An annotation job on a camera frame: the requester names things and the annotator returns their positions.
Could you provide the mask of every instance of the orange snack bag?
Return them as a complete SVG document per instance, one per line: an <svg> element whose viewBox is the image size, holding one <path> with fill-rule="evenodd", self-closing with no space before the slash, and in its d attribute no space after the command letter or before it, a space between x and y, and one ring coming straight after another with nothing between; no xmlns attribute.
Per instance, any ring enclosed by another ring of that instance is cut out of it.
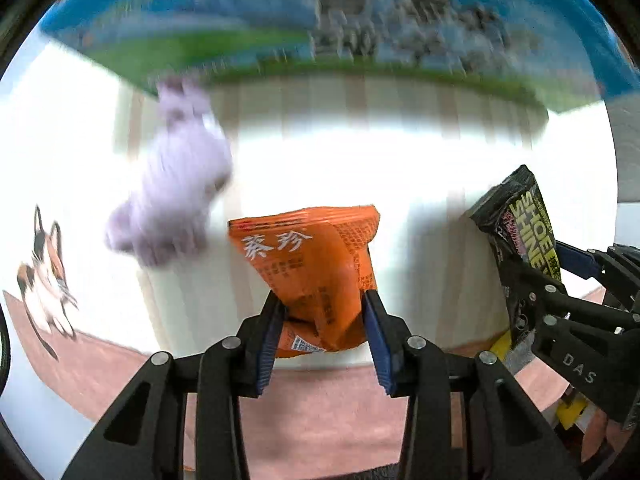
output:
<svg viewBox="0 0 640 480"><path fill-rule="evenodd" d="M366 340L360 298L376 288L367 250L372 205L313 207L229 222L229 237L287 306L276 357L354 348Z"/></svg>

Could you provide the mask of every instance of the black plastic bracket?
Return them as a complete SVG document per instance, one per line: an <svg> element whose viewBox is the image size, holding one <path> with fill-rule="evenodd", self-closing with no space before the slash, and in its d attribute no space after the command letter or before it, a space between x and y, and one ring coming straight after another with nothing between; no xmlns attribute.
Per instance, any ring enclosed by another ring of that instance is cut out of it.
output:
<svg viewBox="0 0 640 480"><path fill-rule="evenodd" d="M94 426L63 480L180 480L187 394L197 392L196 477L249 478L238 397L269 383L286 308L272 292L259 316L204 354L157 352Z"/></svg>
<svg viewBox="0 0 640 480"><path fill-rule="evenodd" d="M386 313L375 290L363 315L378 380L409 397L398 480L577 480L577 470L533 402L490 352L445 354ZM463 398L463 463L451 447L451 396Z"/></svg>
<svg viewBox="0 0 640 480"><path fill-rule="evenodd" d="M535 312L533 353L625 428L640 415L640 251L583 251L558 242L563 269L596 278L620 308L572 298L564 285L521 262L501 263L517 295Z"/></svg>

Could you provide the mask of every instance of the purple plush toy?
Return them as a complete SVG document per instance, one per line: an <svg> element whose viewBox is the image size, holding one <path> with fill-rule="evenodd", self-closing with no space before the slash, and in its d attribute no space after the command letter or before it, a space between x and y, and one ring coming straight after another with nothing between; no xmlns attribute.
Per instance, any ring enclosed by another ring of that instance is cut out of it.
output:
<svg viewBox="0 0 640 480"><path fill-rule="evenodd" d="M162 266L206 246L209 204L231 176L231 151L203 90L158 83L167 129L158 133L139 186L110 216L107 246Z"/></svg>

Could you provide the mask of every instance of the screw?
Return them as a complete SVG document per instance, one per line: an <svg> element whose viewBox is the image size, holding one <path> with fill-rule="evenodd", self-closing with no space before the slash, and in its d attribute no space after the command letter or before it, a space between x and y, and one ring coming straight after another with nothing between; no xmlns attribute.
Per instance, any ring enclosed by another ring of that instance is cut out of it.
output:
<svg viewBox="0 0 640 480"><path fill-rule="evenodd" d="M419 335L412 335L411 337L407 338L406 343L411 348L415 348L416 350L419 350L427 346L427 340Z"/></svg>
<svg viewBox="0 0 640 480"><path fill-rule="evenodd" d="M498 361L498 358L493 352L485 350L484 352L480 352L480 360L486 365L494 365Z"/></svg>
<svg viewBox="0 0 640 480"><path fill-rule="evenodd" d="M169 354L167 352L156 352L151 356L151 364L160 366L169 360Z"/></svg>
<svg viewBox="0 0 640 480"><path fill-rule="evenodd" d="M227 350L233 350L238 348L242 344L239 337L234 335L230 335L229 337L225 337L222 340L222 348L226 348Z"/></svg>

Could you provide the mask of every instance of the white wall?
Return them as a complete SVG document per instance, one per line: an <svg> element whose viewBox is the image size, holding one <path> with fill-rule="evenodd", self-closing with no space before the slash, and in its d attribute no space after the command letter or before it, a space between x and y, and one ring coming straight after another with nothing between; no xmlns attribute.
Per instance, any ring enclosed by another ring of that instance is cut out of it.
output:
<svg viewBox="0 0 640 480"><path fill-rule="evenodd" d="M618 162L618 200L640 201L640 92L607 100Z"/></svg>
<svg viewBox="0 0 640 480"><path fill-rule="evenodd" d="M550 112L546 133L538 147L543 156L530 168L556 239L583 250L606 250L614 238L618 181L604 102L560 115ZM562 282L578 298L600 286L593 278L585 281L565 270Z"/></svg>
<svg viewBox="0 0 640 480"><path fill-rule="evenodd" d="M640 203L618 204L616 243L640 247Z"/></svg>
<svg viewBox="0 0 640 480"><path fill-rule="evenodd" d="M15 274L31 261L38 204L45 229L54 220L62 228L66 279L81 313L72 324L119 345L158 350L135 259L103 243L104 223L136 171L115 144L122 83L54 43L12 83L0 98L0 287L20 297Z"/></svg>
<svg viewBox="0 0 640 480"><path fill-rule="evenodd" d="M12 99L12 94L14 90L17 90L23 75L29 73L31 63L46 47L47 41L41 38L37 32L32 32L0 82L0 121L2 123L0 131L2 131L3 146L16 145L21 139L25 140L22 128L30 124L36 117L40 117L38 130L47 131L47 118L40 115L40 110L35 104L30 111L20 105L14 108L16 101ZM21 114L24 114L23 120L20 120ZM21 123L21 127L8 128L7 120L17 120ZM27 157L24 160L8 160L6 156L2 156L3 153L6 151L0 149L2 160L0 166L2 168L2 178L0 178L2 191L0 191L0 196L7 201L4 202L2 208L2 226L7 226L9 229L4 228L0 237L0 247L2 247L0 275L2 276L2 286L10 287L10 283L15 283L15 261L12 258L15 253L11 248L22 246L25 243L27 244L25 247L28 248L30 236L28 230L24 234L22 232L12 233L11 228L14 224L11 216L14 210L9 206L9 202L16 200L17 204L20 204L21 195L18 192L20 183L28 182L28 178L20 176L29 175L30 165L37 160L38 155L34 155L34 158ZM13 187L13 191L6 194L9 186ZM11 274L13 274L13 279L7 281L6 277ZM2 294L0 294L0 305L9 328L12 361L6 388L0 396L0 413L33 466L46 480L57 480L62 476L68 462L91 431L93 423L40 381L20 345Z"/></svg>

